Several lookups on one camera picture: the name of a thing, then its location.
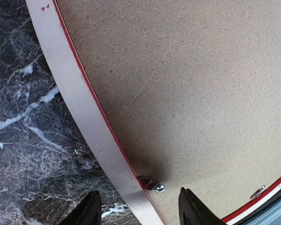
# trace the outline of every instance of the red mark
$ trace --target red mark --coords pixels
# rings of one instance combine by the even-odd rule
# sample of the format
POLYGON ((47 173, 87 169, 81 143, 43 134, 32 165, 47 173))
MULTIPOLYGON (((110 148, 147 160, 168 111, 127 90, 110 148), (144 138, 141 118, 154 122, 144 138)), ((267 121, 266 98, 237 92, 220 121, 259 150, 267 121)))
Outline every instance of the red mark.
POLYGON ((49 8, 49 4, 46 7, 41 7, 41 10, 44 12, 45 8, 49 8))

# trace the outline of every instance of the black plastic part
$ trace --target black plastic part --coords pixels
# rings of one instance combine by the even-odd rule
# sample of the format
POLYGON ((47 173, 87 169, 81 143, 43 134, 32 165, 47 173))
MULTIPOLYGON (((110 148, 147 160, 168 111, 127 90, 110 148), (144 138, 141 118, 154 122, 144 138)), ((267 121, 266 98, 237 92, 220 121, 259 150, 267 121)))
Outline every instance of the black plastic part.
POLYGON ((179 195, 179 217, 181 225, 225 225, 190 189, 184 187, 179 195))
POLYGON ((152 191, 158 185, 156 182, 153 182, 148 177, 139 176, 138 178, 142 183, 143 188, 146 190, 152 191))
POLYGON ((59 225, 100 225, 102 203, 98 191, 89 192, 59 225))

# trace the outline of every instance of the metal screw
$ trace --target metal screw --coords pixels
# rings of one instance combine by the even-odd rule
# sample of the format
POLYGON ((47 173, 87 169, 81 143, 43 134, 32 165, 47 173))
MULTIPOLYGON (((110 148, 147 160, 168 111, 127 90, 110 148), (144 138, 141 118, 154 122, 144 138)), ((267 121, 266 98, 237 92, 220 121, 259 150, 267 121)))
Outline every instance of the metal screw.
POLYGON ((165 186, 163 184, 157 184, 153 190, 155 190, 158 193, 162 193, 165 191, 165 186))
POLYGON ((251 201, 254 200, 255 198, 260 197, 261 193, 264 192, 266 189, 265 185, 262 185, 255 193, 250 197, 251 201))
POLYGON ((158 193, 162 193, 165 191, 165 186, 161 183, 157 183, 149 179, 148 177, 140 176, 139 180, 142 184, 142 187, 149 191, 156 191, 158 193))

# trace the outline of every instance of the particleboard surface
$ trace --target particleboard surface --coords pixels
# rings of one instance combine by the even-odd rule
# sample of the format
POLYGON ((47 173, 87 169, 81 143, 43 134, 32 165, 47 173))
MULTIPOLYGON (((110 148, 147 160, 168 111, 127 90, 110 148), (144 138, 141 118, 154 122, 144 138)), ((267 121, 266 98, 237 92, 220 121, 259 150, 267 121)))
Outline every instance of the particleboard surface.
POLYGON ((181 187, 217 216, 281 176, 281 2, 62 0, 136 172, 178 225, 181 187))

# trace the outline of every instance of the red stripe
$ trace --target red stripe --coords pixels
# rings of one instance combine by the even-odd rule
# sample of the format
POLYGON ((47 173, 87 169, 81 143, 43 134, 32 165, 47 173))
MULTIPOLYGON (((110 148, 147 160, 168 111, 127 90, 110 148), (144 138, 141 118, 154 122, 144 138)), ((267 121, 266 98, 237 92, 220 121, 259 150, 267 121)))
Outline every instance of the red stripe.
POLYGON ((151 184, 152 184, 152 181, 149 181, 149 183, 148 183, 148 184, 143 185, 143 188, 144 188, 144 189, 147 189, 147 188, 148 188, 151 184))
POLYGON ((94 91, 93 87, 91 86, 91 83, 90 83, 90 81, 89 81, 89 79, 88 79, 88 77, 87 77, 87 75, 86 75, 86 72, 84 71, 84 68, 83 68, 83 66, 82 66, 82 63, 81 63, 81 61, 80 61, 80 59, 79 59, 79 57, 78 57, 77 51, 76 51, 76 49, 75 49, 75 47, 74 47, 74 44, 73 44, 73 42, 72 42, 72 40, 71 40, 70 34, 69 34, 69 32, 68 32, 68 30, 67 30, 67 27, 66 27, 66 24, 65 24, 65 21, 64 21, 64 19, 62 18, 62 15, 61 15, 61 12, 60 12, 60 9, 59 9, 59 7, 58 7, 58 4, 57 4, 56 0, 52 0, 52 1, 53 1, 53 4, 54 4, 56 13, 57 13, 57 15, 58 15, 58 17, 59 17, 59 21, 60 21, 60 24, 61 24, 61 26, 62 26, 62 29, 64 30, 65 36, 66 36, 67 41, 68 41, 68 43, 69 43, 69 45, 70 45, 70 48, 71 48, 71 50, 72 50, 72 53, 73 53, 73 55, 74 55, 74 57, 75 57, 75 59, 76 59, 76 62, 77 62, 77 64, 78 64, 78 67, 79 67, 79 69, 80 69, 80 71, 81 71, 81 73, 82 73, 82 75, 83 75, 83 78, 84 78, 84 80, 85 80, 85 83, 87 84, 87 86, 88 86, 88 88, 89 88, 89 91, 91 92, 91 94, 92 94, 92 96, 93 96, 93 98, 94 98, 94 100, 95 100, 95 102, 96 102, 96 104, 97 104, 97 106, 98 106, 98 108, 99 108, 99 110, 100 110, 100 112, 101 112, 101 115, 103 116, 103 118, 104 118, 104 120, 105 120, 105 123, 106 123, 107 127, 109 128, 109 131, 110 131, 111 135, 113 136, 114 141, 117 143, 118 148, 120 149, 120 151, 121 151, 122 155, 124 156, 124 158, 125 158, 127 164, 129 165, 129 167, 130 167, 130 169, 131 169, 133 175, 135 176, 135 179, 138 181, 138 183, 139 183, 139 185, 141 186, 143 192, 147 195, 149 201, 151 202, 151 204, 152 204, 152 206, 155 208, 155 210, 156 210, 158 216, 159 216, 159 217, 161 218, 161 220, 162 220, 162 217, 161 217, 160 213, 157 211, 157 209, 156 209, 154 203, 152 202, 151 198, 149 197, 148 193, 146 192, 146 190, 145 190, 144 187, 142 186, 141 182, 139 181, 138 176, 137 176, 135 170, 133 169, 133 167, 132 167, 132 165, 131 165, 131 163, 130 163, 128 157, 127 157, 127 155, 125 154, 125 152, 124 152, 124 150, 123 150, 123 148, 122 148, 122 146, 121 146, 121 144, 120 144, 118 138, 116 137, 116 135, 115 135, 115 133, 114 133, 112 127, 111 127, 111 124, 110 124, 110 122, 108 121, 108 119, 107 119, 107 117, 106 117, 106 115, 105 115, 105 112, 104 112, 104 110, 103 110, 103 108, 102 108, 102 106, 101 106, 101 104, 100 104, 100 102, 99 102, 99 100, 98 100, 98 97, 97 97, 97 95, 95 94, 95 91, 94 91))
POLYGON ((244 205, 243 207, 239 208, 238 210, 236 210, 235 212, 232 212, 230 215, 226 216, 225 218, 222 219, 223 222, 227 223, 230 220, 234 219, 235 217, 239 216, 240 214, 242 214, 243 212, 245 212, 246 210, 248 210, 250 207, 252 207, 253 205, 255 205, 256 203, 258 203, 261 199, 263 199, 265 196, 267 196, 271 191, 273 191, 276 187, 278 187, 281 184, 281 177, 274 183, 272 184, 268 189, 266 189, 264 192, 262 192, 262 194, 260 195, 260 197, 255 198, 253 201, 250 201, 249 203, 247 203, 246 205, 244 205))

